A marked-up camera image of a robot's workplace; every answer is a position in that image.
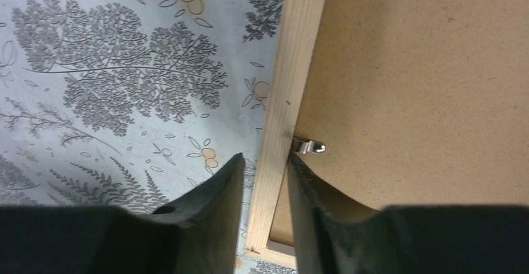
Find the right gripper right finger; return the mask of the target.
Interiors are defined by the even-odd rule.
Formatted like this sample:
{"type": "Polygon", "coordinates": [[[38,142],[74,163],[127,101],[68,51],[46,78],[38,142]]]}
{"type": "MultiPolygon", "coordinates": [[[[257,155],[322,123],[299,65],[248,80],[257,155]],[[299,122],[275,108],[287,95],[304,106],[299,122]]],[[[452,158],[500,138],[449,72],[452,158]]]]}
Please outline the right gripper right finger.
{"type": "Polygon", "coordinates": [[[391,205],[359,222],[338,220],[318,176],[288,157],[299,273],[527,273],[524,205],[391,205]]]}

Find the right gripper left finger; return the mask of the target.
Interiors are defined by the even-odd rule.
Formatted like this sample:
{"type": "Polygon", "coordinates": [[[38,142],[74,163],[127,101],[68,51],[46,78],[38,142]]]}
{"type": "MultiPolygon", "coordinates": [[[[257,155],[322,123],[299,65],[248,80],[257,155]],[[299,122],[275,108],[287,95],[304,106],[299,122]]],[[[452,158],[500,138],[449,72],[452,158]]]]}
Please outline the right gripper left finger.
{"type": "Polygon", "coordinates": [[[118,207],[1,209],[2,273],[233,273],[243,199],[239,153],[151,214],[118,207]]]}

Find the photo print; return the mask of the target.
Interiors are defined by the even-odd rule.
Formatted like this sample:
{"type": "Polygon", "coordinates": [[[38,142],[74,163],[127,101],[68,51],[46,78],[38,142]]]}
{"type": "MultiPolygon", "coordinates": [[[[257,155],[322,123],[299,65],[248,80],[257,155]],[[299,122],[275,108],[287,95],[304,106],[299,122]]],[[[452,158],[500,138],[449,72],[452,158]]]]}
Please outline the photo print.
{"type": "Polygon", "coordinates": [[[299,111],[337,218],[528,203],[528,0],[326,0],[299,111]]]}

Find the light wooden picture frame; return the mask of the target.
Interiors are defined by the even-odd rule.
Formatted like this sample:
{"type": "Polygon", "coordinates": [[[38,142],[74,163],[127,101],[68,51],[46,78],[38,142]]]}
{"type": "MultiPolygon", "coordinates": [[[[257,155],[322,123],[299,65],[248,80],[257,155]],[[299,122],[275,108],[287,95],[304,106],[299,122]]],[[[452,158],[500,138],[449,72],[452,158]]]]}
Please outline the light wooden picture frame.
{"type": "Polygon", "coordinates": [[[288,194],[288,157],[326,0],[284,0],[243,254],[236,273],[296,273],[294,247],[270,238],[288,194]]]}

